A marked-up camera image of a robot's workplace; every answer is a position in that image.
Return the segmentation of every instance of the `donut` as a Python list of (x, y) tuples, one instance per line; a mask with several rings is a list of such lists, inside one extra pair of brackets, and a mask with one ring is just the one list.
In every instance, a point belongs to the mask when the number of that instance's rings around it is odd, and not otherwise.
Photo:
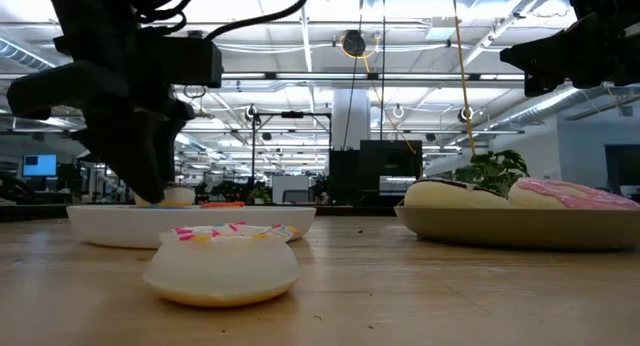
[(408, 207), (509, 208), (509, 201), (497, 192), (458, 181), (436, 178), (413, 183), (404, 198)]
[(514, 207), (534, 209), (640, 210), (627, 198), (558, 180), (519, 179), (509, 191)]
[[(137, 207), (150, 207), (151, 203), (137, 194), (134, 195)], [(188, 186), (170, 183), (164, 189), (164, 200), (158, 204), (160, 207), (189, 207), (196, 199), (196, 192)]]
[(255, 233), (242, 225), (185, 227), (161, 234), (143, 279), (161, 298), (197, 307), (236, 307), (287, 292), (300, 275), (285, 243), (295, 229)]

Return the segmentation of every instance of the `ceiling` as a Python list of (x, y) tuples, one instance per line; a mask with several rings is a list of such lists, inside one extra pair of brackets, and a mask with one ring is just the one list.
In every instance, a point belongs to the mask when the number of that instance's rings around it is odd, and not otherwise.
[[(295, 1), (193, 0), (185, 10), (189, 23), (177, 35), (185, 36), (189, 30), (208, 32), (233, 20), (279, 11)], [(519, 74), (517, 69), (500, 62), (497, 51), (517, 43), (553, 35), (575, 21), (567, 0), (528, 1), (523, 4), (523, 0), (458, 0), (460, 42), (467, 73), (494, 76)], [(522, 18), (510, 17), (516, 10), (522, 12), (523, 7)], [(360, 10), (360, 0), (309, 0), (304, 8), (307, 26), (301, 22), (302, 13), (298, 12), (268, 25), (247, 27), (224, 34), (216, 39), (216, 43), (222, 50), (225, 72), (244, 73), (244, 76), (239, 77), (245, 77), (246, 73), (263, 72), (350, 74), (354, 70), (354, 59), (348, 58), (342, 51), (340, 37), (346, 30), (358, 29)], [(386, 18), (384, 27), (383, 15)], [(455, 77), (460, 64), (458, 49), (447, 45), (447, 40), (452, 41), (453, 45), (458, 41), (453, 16), (452, 0), (385, 0), (385, 7), (381, 0), (363, 0), (363, 23), (360, 27), (368, 44), (368, 52), (371, 52), (368, 59), (369, 71), (382, 73), (384, 64), (385, 74), (439, 73)], [(51, 64), (60, 65), (69, 60), (58, 54), (52, 46), (52, 38), (61, 34), (56, 22), (49, 0), (0, 0), (0, 39), (8, 40)], [(504, 22), (507, 22), (508, 27), (500, 27)], [(382, 43), (383, 31), (386, 46), (376, 46)], [(483, 47), (478, 52), (472, 52), (480, 41), (484, 41)], [(355, 70), (357, 73), (365, 73), (367, 65), (358, 60)], [(27, 72), (34, 71), (13, 60), (0, 58), (0, 74)], [(204, 97), (195, 100), (186, 97), (181, 87), (177, 88), (178, 98), (191, 102), (194, 109), (201, 112), (202, 116), (207, 116), (197, 118), (187, 125), (183, 133), (184, 142), (179, 143), (178, 149), (197, 152), (204, 148), (208, 154), (222, 151), (230, 167), (237, 166), (230, 160), (246, 156), (244, 153), (249, 149), (246, 145), (243, 146), (246, 144), (243, 138), (250, 135), (224, 132), (246, 127), (243, 120), (248, 105), (254, 105), (260, 112), (331, 112), (333, 90), (349, 88), (351, 80), (347, 81), (252, 81), (237, 77), (234, 79), (231, 75), (225, 81), (223, 89), (208, 90)], [(6, 92), (9, 82), (0, 81), (0, 93)], [(470, 106), (476, 111), (474, 124), (480, 125), (500, 118), (525, 101), (521, 84), (517, 78), (515, 81), (472, 83), (467, 96)], [(380, 81), (374, 84), (358, 82), (356, 86), (368, 90), (372, 105), (380, 104), (376, 95), (376, 90), (381, 92)], [(384, 92), (389, 119), (401, 129), (457, 130), (463, 126), (457, 120), (457, 112), (464, 107), (459, 77), (457, 81), (454, 78), (446, 83), (389, 81)], [(5, 111), (8, 110), (6, 99), (4, 102), (0, 99), (0, 112), (3, 107)], [(398, 108), (403, 111), (402, 117), (393, 116), (393, 111)], [(56, 114), (65, 112), (75, 111), (62, 108)], [(0, 119), (2, 121), (7, 126), (12, 120)], [(385, 122), (384, 128), (394, 127), (390, 121)], [(16, 125), (18, 128), (57, 129), (77, 129), (81, 126), (81, 118), (56, 119), (49, 124), (18, 120)], [(316, 133), (274, 133), (271, 141), (260, 141), (263, 144), (328, 145), (328, 135), (323, 132), (318, 121), (312, 118), (292, 120), (276, 117), (264, 128), (315, 128)], [(407, 137), (423, 139), (424, 134), (407, 134)], [(324, 169), (324, 151), (303, 150), (306, 154), (296, 153), (298, 151), (301, 149), (291, 149), (292, 162), (283, 163), (269, 156), (268, 161), (263, 160), (264, 166), (271, 167), (272, 162), (279, 162), (278, 167), (285, 169)], [(189, 154), (179, 158), (194, 161)], [(201, 157), (200, 161), (206, 164), (210, 160), (211, 158)], [(208, 168), (194, 168), (194, 171), (202, 169)]]

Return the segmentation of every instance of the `pink frosted donut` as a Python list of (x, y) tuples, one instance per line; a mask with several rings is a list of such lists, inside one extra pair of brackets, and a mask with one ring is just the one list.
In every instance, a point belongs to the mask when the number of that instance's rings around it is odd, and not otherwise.
[(540, 209), (640, 210), (640, 204), (590, 187), (557, 180), (521, 178), (509, 191), (515, 207)]

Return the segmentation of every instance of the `wooden table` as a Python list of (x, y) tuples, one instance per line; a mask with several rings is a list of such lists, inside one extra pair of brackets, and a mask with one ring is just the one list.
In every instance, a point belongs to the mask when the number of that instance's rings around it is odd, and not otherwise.
[(291, 246), (289, 294), (201, 310), (145, 287), (153, 251), (80, 243), (67, 221), (0, 224), (0, 344), (640, 345), (640, 253), (457, 248), (346, 217)]

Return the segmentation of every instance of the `pink frosting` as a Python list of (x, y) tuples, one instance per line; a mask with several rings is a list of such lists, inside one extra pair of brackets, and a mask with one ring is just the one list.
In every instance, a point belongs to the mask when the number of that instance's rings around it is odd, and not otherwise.
[[(516, 182), (515, 186), (543, 196), (553, 197), (568, 209), (640, 210), (640, 204), (635, 201), (564, 181), (521, 178)], [(583, 192), (585, 195), (568, 195), (560, 187), (570, 187)]]

